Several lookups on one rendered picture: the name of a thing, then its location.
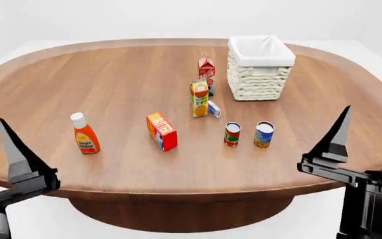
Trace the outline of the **orange juice carton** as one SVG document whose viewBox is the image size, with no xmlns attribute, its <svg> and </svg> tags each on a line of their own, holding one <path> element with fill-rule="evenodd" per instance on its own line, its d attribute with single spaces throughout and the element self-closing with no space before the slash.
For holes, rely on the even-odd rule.
<svg viewBox="0 0 382 239">
<path fill-rule="evenodd" d="M 206 79 L 195 80 L 190 84 L 190 109 L 194 118 L 208 114 L 209 88 Z"/>
</svg>

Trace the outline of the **blue labelled food can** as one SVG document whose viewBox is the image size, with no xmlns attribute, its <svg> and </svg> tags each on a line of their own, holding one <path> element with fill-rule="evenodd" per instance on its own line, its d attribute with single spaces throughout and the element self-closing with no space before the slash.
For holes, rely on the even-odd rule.
<svg viewBox="0 0 382 239">
<path fill-rule="evenodd" d="M 255 127 L 254 144 L 257 147 L 266 148 L 270 145 L 275 127 L 267 121 L 260 121 Z"/>
</svg>

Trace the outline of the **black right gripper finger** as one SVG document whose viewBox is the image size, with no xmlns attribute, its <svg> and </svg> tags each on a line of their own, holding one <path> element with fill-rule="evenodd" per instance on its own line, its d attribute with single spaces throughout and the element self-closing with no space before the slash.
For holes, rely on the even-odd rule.
<svg viewBox="0 0 382 239">
<path fill-rule="evenodd" d="M 333 138 L 336 136 L 337 132 L 341 128 L 349 110 L 350 110 L 350 106 L 347 106 L 344 108 L 343 112 L 339 115 L 338 119 L 334 122 L 330 130 L 314 146 L 314 148 L 311 149 L 310 151 L 311 155 L 320 155 L 323 152 L 327 152 L 327 150 L 329 149 L 330 143 L 332 142 Z"/>
<path fill-rule="evenodd" d="M 341 128 L 339 129 L 336 136 L 333 138 L 332 142 L 330 143 L 330 146 L 327 152 L 322 153 L 322 157 L 331 159 L 332 161 L 337 161 L 339 163 L 346 163 L 348 161 L 346 142 L 348 138 L 348 129 L 350 126 L 350 119 L 351 119 L 351 106 Z"/>
</svg>

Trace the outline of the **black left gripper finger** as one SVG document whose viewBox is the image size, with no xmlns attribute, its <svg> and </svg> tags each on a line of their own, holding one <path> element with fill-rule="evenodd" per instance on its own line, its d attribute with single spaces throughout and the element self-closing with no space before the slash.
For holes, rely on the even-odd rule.
<svg viewBox="0 0 382 239">
<path fill-rule="evenodd" d="M 36 155 L 31 149 L 24 144 L 24 149 L 22 149 L 22 153 L 24 153 L 29 166 L 31 167 L 32 173 L 38 172 L 39 174 L 44 173 L 57 173 L 58 169 L 52 169 L 49 167 L 38 155 Z"/>
<path fill-rule="evenodd" d="M 9 127 L 8 123 L 0 118 L 0 133 L 3 139 L 3 147 L 7 155 L 9 183 L 14 184 L 24 181 L 32 176 L 29 163 L 22 153 L 24 144 L 18 135 Z"/>
</svg>

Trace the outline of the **orange ketchup bottle white cap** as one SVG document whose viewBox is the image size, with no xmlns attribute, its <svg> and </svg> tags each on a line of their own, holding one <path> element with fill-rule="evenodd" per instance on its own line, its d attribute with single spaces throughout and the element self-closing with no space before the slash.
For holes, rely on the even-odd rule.
<svg viewBox="0 0 382 239">
<path fill-rule="evenodd" d="M 100 144 L 92 127 L 87 123 L 84 114 L 77 112 L 70 116 L 74 124 L 74 137 L 78 149 L 84 155 L 98 153 Z"/>
</svg>

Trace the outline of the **white woven basket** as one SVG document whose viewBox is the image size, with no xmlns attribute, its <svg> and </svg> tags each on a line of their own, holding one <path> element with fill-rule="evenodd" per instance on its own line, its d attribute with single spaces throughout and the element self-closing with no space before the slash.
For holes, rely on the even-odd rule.
<svg viewBox="0 0 382 239">
<path fill-rule="evenodd" d="M 241 67 L 228 48 L 227 83 L 237 101 L 279 99 L 292 67 Z"/>
</svg>

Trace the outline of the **red butter box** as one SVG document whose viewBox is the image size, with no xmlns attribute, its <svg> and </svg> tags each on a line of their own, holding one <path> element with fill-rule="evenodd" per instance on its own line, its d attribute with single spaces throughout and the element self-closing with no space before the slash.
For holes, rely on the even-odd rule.
<svg viewBox="0 0 382 239">
<path fill-rule="evenodd" d="M 170 151 L 177 147 L 177 131 L 162 113 L 148 115 L 146 121 L 149 134 L 163 151 Z"/>
</svg>

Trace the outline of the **white cloth basket liner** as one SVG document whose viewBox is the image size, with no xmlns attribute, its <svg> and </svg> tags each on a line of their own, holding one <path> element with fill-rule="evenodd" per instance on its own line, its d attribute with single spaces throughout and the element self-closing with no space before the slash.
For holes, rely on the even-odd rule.
<svg viewBox="0 0 382 239">
<path fill-rule="evenodd" d="M 230 37 L 228 48 L 241 67 L 291 67 L 296 58 L 275 35 Z"/>
</svg>

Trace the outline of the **white blue cream cheese box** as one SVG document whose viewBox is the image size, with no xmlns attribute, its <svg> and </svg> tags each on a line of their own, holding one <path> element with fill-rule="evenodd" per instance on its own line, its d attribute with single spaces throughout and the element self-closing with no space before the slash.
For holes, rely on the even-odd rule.
<svg viewBox="0 0 382 239">
<path fill-rule="evenodd" d="M 216 118 L 221 117 L 222 110 L 213 101 L 208 101 L 208 111 Z"/>
</svg>

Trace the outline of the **red milk carton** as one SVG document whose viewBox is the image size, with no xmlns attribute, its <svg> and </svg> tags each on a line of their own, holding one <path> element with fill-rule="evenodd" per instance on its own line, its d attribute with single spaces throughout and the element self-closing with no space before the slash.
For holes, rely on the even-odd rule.
<svg viewBox="0 0 382 239">
<path fill-rule="evenodd" d="M 214 61 L 208 57 L 208 55 L 203 56 L 198 61 L 198 79 L 205 80 L 208 89 L 209 97 L 214 95 L 214 81 L 215 81 L 216 67 Z"/>
</svg>

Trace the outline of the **red tomato sauce can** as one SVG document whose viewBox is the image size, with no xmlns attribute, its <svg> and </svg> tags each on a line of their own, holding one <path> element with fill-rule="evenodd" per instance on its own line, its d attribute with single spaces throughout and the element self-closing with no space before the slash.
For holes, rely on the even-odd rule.
<svg viewBox="0 0 382 239">
<path fill-rule="evenodd" d="M 239 141 L 241 126 L 235 122 L 229 122 L 225 125 L 224 143 L 228 147 L 236 147 Z"/>
</svg>

